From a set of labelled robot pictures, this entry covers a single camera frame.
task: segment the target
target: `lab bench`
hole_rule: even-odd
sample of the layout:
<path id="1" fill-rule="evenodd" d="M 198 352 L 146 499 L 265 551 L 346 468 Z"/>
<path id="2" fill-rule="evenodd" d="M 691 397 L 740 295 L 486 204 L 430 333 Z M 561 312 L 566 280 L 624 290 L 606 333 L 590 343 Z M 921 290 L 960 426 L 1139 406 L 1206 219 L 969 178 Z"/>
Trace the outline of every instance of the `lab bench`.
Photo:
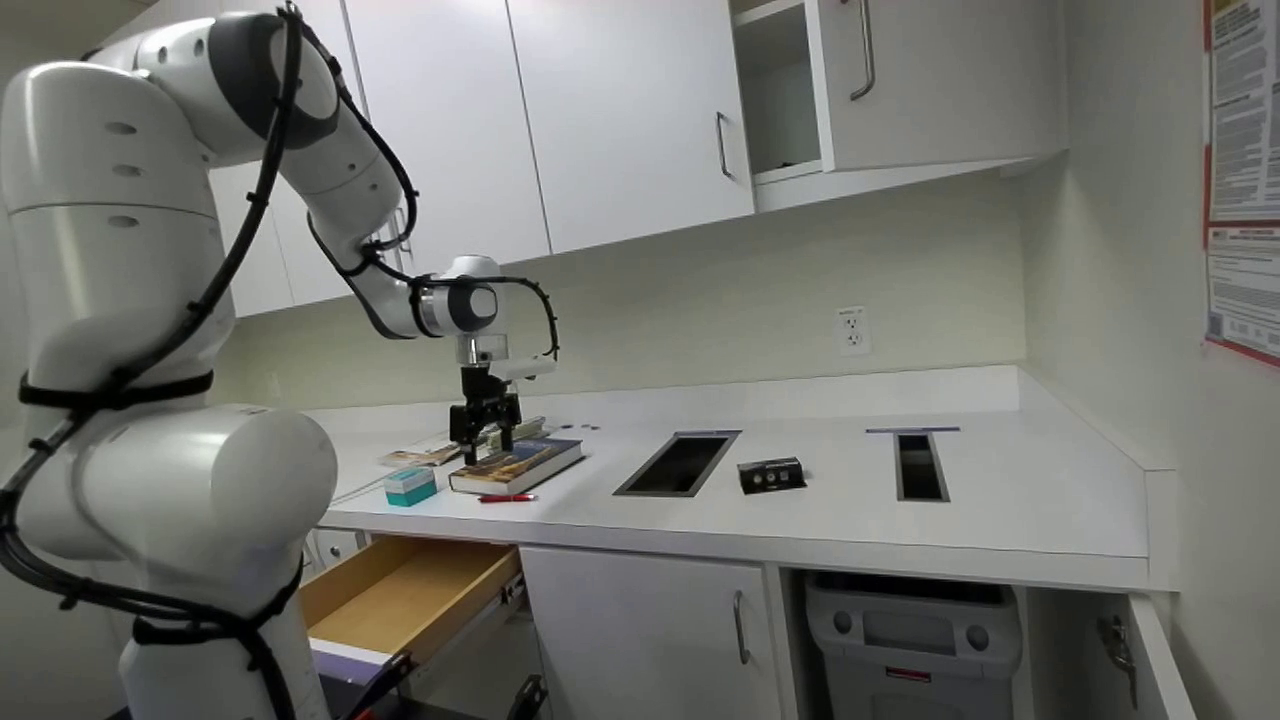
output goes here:
<path id="1" fill-rule="evenodd" d="M 561 397 L 540 413 L 582 441 L 582 464 L 531 503 L 441 492 L 421 507 L 388 507 L 369 478 L 375 457 L 434 431 L 434 406 L 316 417 L 344 464 L 322 524 L 375 537 L 311 584 L 356 599 L 320 622 L 403 616 L 407 631 L 369 643 L 379 655 L 471 643 L 442 627 L 518 572 L 537 643 L 518 670 L 548 681 L 548 716 L 793 720 L 827 716 L 800 592 L 815 572 L 1001 584 L 1022 627 L 1016 720 L 1192 716 L 1155 611 L 1174 592 L 1174 470 L 1118 450 L 1021 369 Z M 726 424 L 740 441 L 691 499 L 615 495 L 673 431 Z M 883 426 L 960 426 L 936 448 L 948 503 L 897 495 Z M 736 464 L 767 457 L 800 457 L 808 488 L 745 495 Z"/>

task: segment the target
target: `drawer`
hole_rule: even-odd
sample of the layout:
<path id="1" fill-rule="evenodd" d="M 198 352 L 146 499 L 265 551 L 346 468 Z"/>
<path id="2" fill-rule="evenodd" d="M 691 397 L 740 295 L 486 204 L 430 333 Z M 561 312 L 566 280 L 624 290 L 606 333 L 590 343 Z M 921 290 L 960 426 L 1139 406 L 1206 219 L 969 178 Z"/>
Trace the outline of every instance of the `drawer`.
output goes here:
<path id="1" fill-rule="evenodd" d="M 369 681 L 394 655 L 451 635 L 513 584 L 514 551 L 495 543 L 373 539 L 298 586 L 322 674 Z"/>

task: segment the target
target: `robotic arm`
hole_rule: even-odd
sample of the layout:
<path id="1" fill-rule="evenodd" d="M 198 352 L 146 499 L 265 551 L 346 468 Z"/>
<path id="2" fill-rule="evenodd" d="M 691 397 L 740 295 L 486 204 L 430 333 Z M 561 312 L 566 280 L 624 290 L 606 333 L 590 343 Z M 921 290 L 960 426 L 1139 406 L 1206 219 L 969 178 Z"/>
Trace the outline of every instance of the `robotic arm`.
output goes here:
<path id="1" fill-rule="evenodd" d="M 18 401 L 51 426 L 0 488 L 0 563 L 67 606 L 144 620 L 121 661 L 139 720 L 322 716 L 286 576 L 327 507 L 330 443 L 303 417 L 198 406 L 270 176 L 308 198 L 379 337 L 459 339 L 455 441 L 518 418 L 474 337 L 498 314 L 495 285 L 526 280 L 483 257 L 430 274 L 383 265 L 400 239 L 373 232 L 411 204 L 407 176 L 293 10 L 184 20 L 89 65 L 26 69 L 2 96 L 0 152 L 26 299 Z M 224 257 L 208 167 L 240 161 L 265 170 Z M 127 559 L 139 586 L 71 576 L 24 537 L 63 559 Z"/>

